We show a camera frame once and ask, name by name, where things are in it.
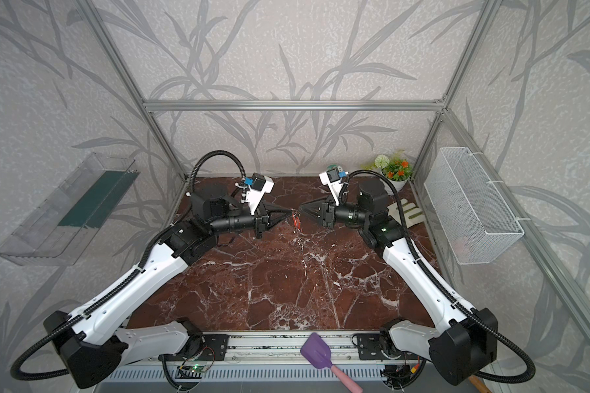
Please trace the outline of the key with red tag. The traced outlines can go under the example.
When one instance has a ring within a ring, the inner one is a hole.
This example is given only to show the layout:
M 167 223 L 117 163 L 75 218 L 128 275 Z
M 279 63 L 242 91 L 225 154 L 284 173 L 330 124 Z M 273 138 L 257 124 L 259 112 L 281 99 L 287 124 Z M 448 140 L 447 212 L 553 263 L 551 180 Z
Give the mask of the key with red tag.
M 301 224 L 301 219 L 298 216 L 293 216 L 293 225 L 295 227 L 296 230 L 301 231 L 302 230 L 302 224 Z

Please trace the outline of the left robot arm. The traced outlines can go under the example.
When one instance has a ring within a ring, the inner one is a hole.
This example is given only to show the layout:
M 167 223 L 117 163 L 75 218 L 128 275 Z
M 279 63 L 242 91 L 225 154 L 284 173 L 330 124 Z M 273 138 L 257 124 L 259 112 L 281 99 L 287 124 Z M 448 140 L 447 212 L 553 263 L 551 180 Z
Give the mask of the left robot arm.
M 209 184 L 190 196 L 191 216 L 149 244 L 141 261 L 109 288 L 70 313 L 57 311 L 44 327 L 54 332 L 71 323 L 52 343 L 76 385 L 97 385 L 118 367 L 149 357 L 195 357 L 205 346 L 203 333 L 188 319 L 147 328 L 121 324 L 159 288 L 183 273 L 215 248 L 219 236 L 252 230 L 256 237 L 288 219 L 290 209 L 265 203 L 262 191 L 250 188 L 242 201 L 220 183 Z

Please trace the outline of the purple pink toy shovel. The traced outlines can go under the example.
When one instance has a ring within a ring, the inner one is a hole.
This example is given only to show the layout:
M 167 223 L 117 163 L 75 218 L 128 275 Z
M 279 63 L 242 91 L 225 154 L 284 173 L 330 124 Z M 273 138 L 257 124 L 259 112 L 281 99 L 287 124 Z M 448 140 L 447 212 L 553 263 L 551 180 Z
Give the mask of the purple pink toy shovel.
M 310 334 L 302 345 L 300 353 L 314 368 L 328 368 L 351 393 L 363 392 L 363 389 L 352 378 L 332 363 L 331 349 L 318 333 Z

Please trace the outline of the clear plastic wall shelf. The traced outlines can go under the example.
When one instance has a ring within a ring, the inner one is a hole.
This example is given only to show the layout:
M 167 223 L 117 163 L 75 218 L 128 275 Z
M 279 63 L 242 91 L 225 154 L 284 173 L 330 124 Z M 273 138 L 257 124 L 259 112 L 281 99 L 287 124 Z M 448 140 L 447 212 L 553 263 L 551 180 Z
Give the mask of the clear plastic wall shelf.
M 19 266 L 74 265 L 138 176 L 134 158 L 90 154 L 0 244 L 0 257 Z

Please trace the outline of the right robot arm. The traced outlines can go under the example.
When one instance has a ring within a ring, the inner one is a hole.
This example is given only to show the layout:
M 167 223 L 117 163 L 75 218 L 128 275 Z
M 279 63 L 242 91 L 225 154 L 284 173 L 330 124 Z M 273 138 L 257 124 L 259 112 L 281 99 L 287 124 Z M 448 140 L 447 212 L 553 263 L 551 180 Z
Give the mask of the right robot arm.
M 320 179 L 330 195 L 302 204 L 300 212 L 327 229 L 337 223 L 356 229 L 365 244 L 403 278 L 433 321 L 432 327 L 402 318 L 385 324 L 380 329 L 383 354 L 391 360 L 406 352 L 418 355 L 454 386 L 492 363 L 497 355 L 496 339 L 462 313 L 462 307 L 474 307 L 424 260 L 406 227 L 391 216 L 382 181 L 362 181 L 357 201 L 351 204 L 339 197 L 347 189 L 344 172 L 323 172 Z

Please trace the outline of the blue toy garden fork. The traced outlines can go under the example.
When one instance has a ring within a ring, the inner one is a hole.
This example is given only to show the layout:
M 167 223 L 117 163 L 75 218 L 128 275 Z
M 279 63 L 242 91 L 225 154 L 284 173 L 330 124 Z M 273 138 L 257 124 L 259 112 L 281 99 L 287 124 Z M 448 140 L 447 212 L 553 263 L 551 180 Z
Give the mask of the blue toy garden fork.
M 481 378 L 471 376 L 468 381 L 477 389 L 479 393 L 492 393 Z

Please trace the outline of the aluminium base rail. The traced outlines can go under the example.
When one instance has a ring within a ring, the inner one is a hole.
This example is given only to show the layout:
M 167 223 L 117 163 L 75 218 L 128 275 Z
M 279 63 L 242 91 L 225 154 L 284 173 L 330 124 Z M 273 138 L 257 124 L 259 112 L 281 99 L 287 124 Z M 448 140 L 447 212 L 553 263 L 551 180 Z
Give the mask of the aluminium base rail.
M 364 362 L 389 363 L 395 360 L 416 357 L 428 358 L 423 346 L 415 347 L 417 336 L 411 336 L 407 355 L 384 355 L 380 350 L 378 334 L 372 332 L 365 338 L 363 333 L 350 331 L 322 331 L 322 340 L 329 347 L 332 359 L 339 364 Z M 103 346 L 107 342 L 120 343 L 119 365 L 129 365 L 160 355 L 173 355 L 189 360 L 198 359 L 206 351 L 207 360 L 231 364 L 304 363 L 301 355 L 310 332 L 190 332 L 182 324 L 173 322 L 158 327 L 137 329 L 117 328 L 110 333 L 80 332 L 83 343 Z

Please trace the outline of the white pot with flowers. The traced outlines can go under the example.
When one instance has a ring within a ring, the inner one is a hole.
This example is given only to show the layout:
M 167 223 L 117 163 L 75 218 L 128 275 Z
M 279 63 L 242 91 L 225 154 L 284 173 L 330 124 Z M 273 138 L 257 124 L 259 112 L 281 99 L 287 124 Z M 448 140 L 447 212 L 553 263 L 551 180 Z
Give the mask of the white pot with flowers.
M 366 168 L 381 173 L 398 192 L 413 178 L 413 166 L 404 157 L 403 151 L 391 156 L 380 154 Z

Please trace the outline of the cream work glove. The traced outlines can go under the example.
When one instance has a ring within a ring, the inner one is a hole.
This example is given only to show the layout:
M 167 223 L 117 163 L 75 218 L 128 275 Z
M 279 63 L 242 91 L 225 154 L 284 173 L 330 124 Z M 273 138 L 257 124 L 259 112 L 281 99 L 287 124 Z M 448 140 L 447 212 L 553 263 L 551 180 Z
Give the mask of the cream work glove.
M 409 202 L 407 199 L 401 199 L 403 214 L 406 221 L 406 227 L 410 228 L 425 222 L 424 212 L 414 202 Z M 401 224 L 401 218 L 396 203 L 388 206 L 388 213 L 393 219 Z

